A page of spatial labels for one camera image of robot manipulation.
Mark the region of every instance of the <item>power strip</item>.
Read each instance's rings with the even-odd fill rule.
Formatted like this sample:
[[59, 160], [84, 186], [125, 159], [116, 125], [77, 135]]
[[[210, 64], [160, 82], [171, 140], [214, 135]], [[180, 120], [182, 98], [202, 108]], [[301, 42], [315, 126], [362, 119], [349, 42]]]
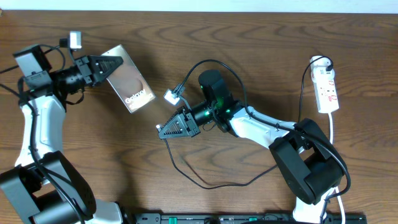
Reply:
[[[319, 57], [321, 56], [312, 57], [310, 62]], [[327, 58], [321, 58], [311, 64], [311, 79], [319, 113], [331, 113], [339, 108], [334, 80], [335, 70], [326, 70], [330, 64], [331, 62]]]

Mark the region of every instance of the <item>white cable connector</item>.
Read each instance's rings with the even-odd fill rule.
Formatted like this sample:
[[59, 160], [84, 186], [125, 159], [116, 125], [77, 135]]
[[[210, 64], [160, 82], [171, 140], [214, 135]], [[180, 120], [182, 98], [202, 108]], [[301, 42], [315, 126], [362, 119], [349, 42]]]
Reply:
[[173, 93], [170, 89], [166, 91], [163, 96], [169, 103], [173, 104], [174, 106], [180, 101], [180, 98], [177, 94]]
[[[335, 192], [338, 193], [338, 187], [335, 187]], [[346, 224], [346, 214], [344, 212], [343, 201], [341, 200], [341, 196], [337, 196], [338, 205], [340, 207], [341, 212], [341, 224]]]
[[[314, 56], [310, 62], [313, 62], [321, 56]], [[337, 92], [335, 86], [335, 70], [327, 71], [327, 66], [331, 61], [327, 58], [321, 58], [311, 64], [311, 79], [315, 89], [315, 97], [319, 113], [331, 113], [339, 108]]]

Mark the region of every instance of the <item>wooden table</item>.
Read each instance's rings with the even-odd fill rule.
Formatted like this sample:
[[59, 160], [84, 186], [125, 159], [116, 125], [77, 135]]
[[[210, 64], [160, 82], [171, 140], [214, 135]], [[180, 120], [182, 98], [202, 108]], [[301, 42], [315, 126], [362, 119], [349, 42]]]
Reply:
[[[82, 104], [68, 107], [63, 146], [97, 198], [117, 200], [133, 212], [293, 210], [295, 197], [279, 170], [248, 187], [200, 189], [173, 168], [155, 125], [165, 123], [176, 109], [163, 99], [165, 90], [207, 58], [235, 69], [257, 110], [296, 121], [302, 72], [311, 56], [327, 55], [335, 62], [340, 102], [333, 113], [335, 146], [352, 178], [351, 190], [343, 196], [345, 209], [365, 213], [369, 223], [398, 222], [397, 16], [6, 11], [0, 27], [1, 69], [16, 64], [13, 52], [30, 44], [57, 45], [70, 30], [83, 33], [84, 51], [78, 55], [99, 55], [118, 44], [129, 52], [157, 99], [129, 114], [107, 83], [91, 89]], [[56, 52], [49, 59], [53, 68], [61, 65]], [[203, 99], [198, 74], [211, 68], [221, 69], [235, 97], [242, 98], [234, 77], [208, 63], [186, 84], [184, 95], [192, 105]], [[15, 88], [21, 75], [14, 70], [0, 75], [0, 82]], [[4, 172], [19, 155], [24, 118], [16, 97], [3, 89], [0, 95]], [[317, 112], [309, 77], [303, 117], [314, 119], [328, 134], [328, 116]], [[268, 150], [218, 129], [169, 143], [181, 170], [200, 181], [191, 167], [210, 185], [247, 182], [275, 164]], [[4, 194], [0, 203], [0, 223], [19, 223]], [[335, 199], [328, 208], [339, 212]]]

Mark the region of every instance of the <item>white cable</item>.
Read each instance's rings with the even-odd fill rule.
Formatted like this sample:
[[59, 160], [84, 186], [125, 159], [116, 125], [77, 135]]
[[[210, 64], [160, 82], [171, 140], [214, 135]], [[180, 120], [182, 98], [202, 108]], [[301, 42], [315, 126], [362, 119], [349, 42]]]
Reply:
[[329, 127], [330, 127], [329, 141], [331, 144], [333, 144], [333, 118], [331, 117], [331, 113], [328, 113], [328, 115], [329, 115]]
[[[329, 127], [330, 127], [330, 143], [333, 144], [333, 118], [331, 116], [331, 113], [328, 113], [329, 115]], [[335, 192], [338, 193], [338, 187], [335, 187]], [[341, 212], [341, 224], [345, 224], [346, 223], [346, 214], [344, 212], [344, 207], [343, 207], [343, 201], [341, 200], [341, 196], [337, 196], [337, 201], [338, 201], [338, 205], [340, 207], [340, 212]]]
[[[335, 187], [335, 192], [338, 193], [338, 187]], [[340, 207], [341, 212], [341, 224], [346, 224], [346, 214], [344, 212], [343, 201], [341, 200], [341, 196], [337, 196], [338, 205]]]

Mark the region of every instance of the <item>small white connector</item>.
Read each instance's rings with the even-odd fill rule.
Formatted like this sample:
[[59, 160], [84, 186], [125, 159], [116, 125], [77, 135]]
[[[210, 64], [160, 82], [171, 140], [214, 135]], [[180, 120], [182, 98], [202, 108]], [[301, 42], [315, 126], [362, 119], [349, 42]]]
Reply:
[[[321, 56], [312, 57], [310, 62], [319, 57]], [[315, 89], [319, 113], [331, 113], [339, 108], [334, 81], [335, 70], [326, 70], [330, 64], [331, 61], [327, 58], [321, 58], [311, 64], [311, 79]]]
[[69, 47], [72, 51], [81, 50], [81, 32], [70, 31], [69, 33]]
[[156, 124], [156, 129], [157, 129], [158, 132], [160, 132], [162, 130], [161, 125], [160, 124]]
[[169, 103], [173, 104], [174, 106], [180, 101], [180, 98], [177, 94], [173, 93], [170, 89], [166, 91], [163, 96]]

